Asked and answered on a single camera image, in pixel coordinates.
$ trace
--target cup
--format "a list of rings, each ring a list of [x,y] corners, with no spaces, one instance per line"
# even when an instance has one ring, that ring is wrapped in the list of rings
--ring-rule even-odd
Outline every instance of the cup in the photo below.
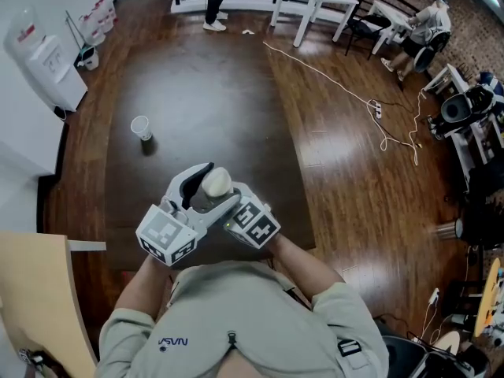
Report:
[[[145,116],[139,116],[132,121],[132,132],[135,133],[141,140],[148,140],[152,137],[152,132],[149,128],[149,119]]]

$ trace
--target dark table surface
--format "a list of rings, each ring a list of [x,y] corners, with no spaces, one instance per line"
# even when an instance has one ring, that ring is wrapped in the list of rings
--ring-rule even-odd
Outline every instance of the dark table surface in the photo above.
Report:
[[[146,256],[135,230],[170,180],[214,162],[267,202],[282,233],[314,247],[298,159],[282,102],[258,37],[197,35],[132,48],[124,70],[106,166],[106,244],[114,269]],[[132,119],[146,115],[154,137],[141,142]],[[212,227],[178,268],[268,255]]]

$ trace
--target gray shirt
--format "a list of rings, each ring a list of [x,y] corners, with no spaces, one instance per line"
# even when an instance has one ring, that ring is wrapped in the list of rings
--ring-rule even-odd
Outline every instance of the gray shirt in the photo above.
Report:
[[[311,311],[285,292],[291,288],[260,263],[184,270],[157,324],[129,309],[112,313],[100,335],[96,376],[216,376],[233,347],[264,376],[387,376],[387,348],[351,286],[333,284],[313,297]],[[360,359],[341,355],[342,339],[358,341]]]
[[[451,21],[445,9],[429,6],[417,13],[416,17],[420,24],[413,29],[409,38],[422,46],[428,44],[436,31],[451,29]]]

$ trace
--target brown hardwood floor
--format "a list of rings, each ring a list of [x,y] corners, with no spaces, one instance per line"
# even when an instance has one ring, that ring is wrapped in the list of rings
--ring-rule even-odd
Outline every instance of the brown hardwood floor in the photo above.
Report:
[[[118,2],[119,23],[99,47],[99,68],[83,74],[89,92],[67,120],[63,173],[46,200],[45,232],[105,240],[107,145],[128,51],[204,32],[202,13],[172,15],[170,5],[171,0]],[[363,98],[403,104],[406,108],[384,106],[382,123],[407,141],[413,127],[410,112],[416,110],[417,93],[428,82],[424,75],[412,76],[401,92],[378,57],[367,61],[367,51],[357,47],[344,56],[347,36],[333,43],[334,24],[312,24],[295,49],[292,42],[300,18],[282,17],[273,31],[270,16],[233,12],[228,33],[241,35],[250,29]],[[394,51],[383,53],[390,57]],[[451,167],[447,144],[433,141],[426,126],[419,124],[417,141],[422,148],[417,167],[410,148],[389,143],[383,152],[382,136],[361,102],[280,53],[268,51],[268,56],[302,170],[317,243],[313,253],[343,274],[373,315],[393,313],[420,333],[433,289],[443,293],[451,279],[465,275],[465,245],[440,242],[431,234],[433,226],[457,214],[443,200],[457,172]],[[422,117],[438,110],[434,99],[422,102]],[[72,260],[80,308],[95,339],[124,279],[109,270],[104,254],[73,254]],[[397,329],[405,333],[400,324]]]

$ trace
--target white shoe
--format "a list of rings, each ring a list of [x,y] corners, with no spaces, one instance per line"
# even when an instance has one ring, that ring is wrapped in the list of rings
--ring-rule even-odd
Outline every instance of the white shoe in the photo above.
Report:
[[[203,29],[207,29],[209,31],[217,31],[217,32],[220,32],[220,31],[225,31],[226,30],[226,26],[221,24],[219,22],[219,20],[215,20],[212,24],[207,24],[206,21],[205,23],[203,24]]]
[[[228,13],[225,13],[224,11],[219,11],[217,13],[217,19],[218,20],[227,20],[228,19]]]
[[[387,60],[385,57],[381,58],[381,62],[387,68],[389,72],[394,72],[394,68],[391,66],[391,61]]]

